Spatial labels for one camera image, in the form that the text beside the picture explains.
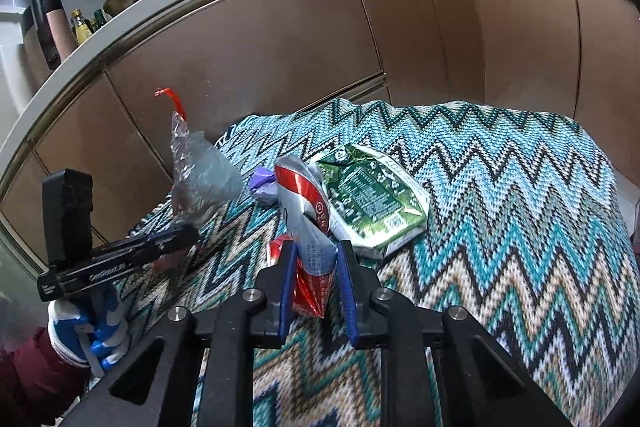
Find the dark red sleeve forearm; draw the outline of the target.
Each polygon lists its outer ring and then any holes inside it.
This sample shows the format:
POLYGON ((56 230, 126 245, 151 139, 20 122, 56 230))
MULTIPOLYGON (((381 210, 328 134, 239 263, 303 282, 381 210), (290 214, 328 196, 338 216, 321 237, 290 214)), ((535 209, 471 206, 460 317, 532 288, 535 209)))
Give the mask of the dark red sleeve forearm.
POLYGON ((20 349, 1 350, 1 425, 53 426, 89 377, 89 366, 63 359, 40 327, 20 349))

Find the left hand blue white glove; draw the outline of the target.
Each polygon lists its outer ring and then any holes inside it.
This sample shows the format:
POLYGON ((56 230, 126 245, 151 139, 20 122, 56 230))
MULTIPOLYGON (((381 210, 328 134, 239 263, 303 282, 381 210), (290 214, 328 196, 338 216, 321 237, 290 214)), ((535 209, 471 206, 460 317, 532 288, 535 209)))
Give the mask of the left hand blue white glove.
POLYGON ((90 369, 96 378, 109 372, 130 346, 125 307, 111 283, 90 295, 51 301, 48 334, 64 362, 90 369))

